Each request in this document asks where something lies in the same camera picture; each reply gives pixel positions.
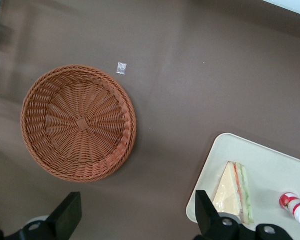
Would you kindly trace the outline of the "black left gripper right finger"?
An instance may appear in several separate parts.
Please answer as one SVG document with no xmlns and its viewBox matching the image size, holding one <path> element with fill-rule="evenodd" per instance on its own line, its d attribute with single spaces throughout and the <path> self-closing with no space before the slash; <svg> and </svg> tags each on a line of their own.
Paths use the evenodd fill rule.
<svg viewBox="0 0 300 240">
<path fill-rule="evenodd" d="M 281 227 L 259 224 L 255 231 L 229 216 L 221 217 L 204 190 L 195 192 L 195 216 L 201 234 L 196 240 L 291 240 Z"/>
</svg>

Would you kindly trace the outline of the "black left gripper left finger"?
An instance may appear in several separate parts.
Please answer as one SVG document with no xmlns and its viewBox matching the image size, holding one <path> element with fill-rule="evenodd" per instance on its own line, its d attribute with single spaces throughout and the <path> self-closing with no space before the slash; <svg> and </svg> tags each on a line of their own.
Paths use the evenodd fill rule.
<svg viewBox="0 0 300 240">
<path fill-rule="evenodd" d="M 71 192 L 46 220 L 36 220 L 0 240 L 68 240 L 82 219 L 80 192 Z"/>
</svg>

